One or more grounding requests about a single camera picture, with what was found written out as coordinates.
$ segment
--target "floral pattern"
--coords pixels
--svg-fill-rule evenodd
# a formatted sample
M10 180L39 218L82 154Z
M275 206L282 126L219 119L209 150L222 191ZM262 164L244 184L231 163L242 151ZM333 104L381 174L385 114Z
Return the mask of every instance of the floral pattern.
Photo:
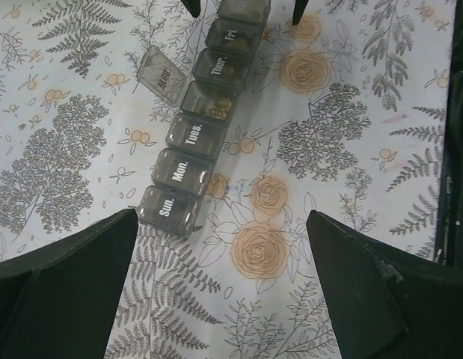
M219 2L0 1L0 262L138 204L177 112L141 58L191 79ZM297 26L293 5L272 4L194 233L140 226L107 359L340 358L313 209L432 260L456 2L315 1Z

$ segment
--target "tablecloth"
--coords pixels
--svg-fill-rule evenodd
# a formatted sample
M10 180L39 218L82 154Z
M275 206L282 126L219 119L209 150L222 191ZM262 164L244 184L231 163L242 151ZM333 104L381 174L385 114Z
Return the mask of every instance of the tablecloth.
M137 206L219 0L0 0L0 262ZM194 233L140 226L105 357L340 358L305 221L432 259L455 2L272 12Z

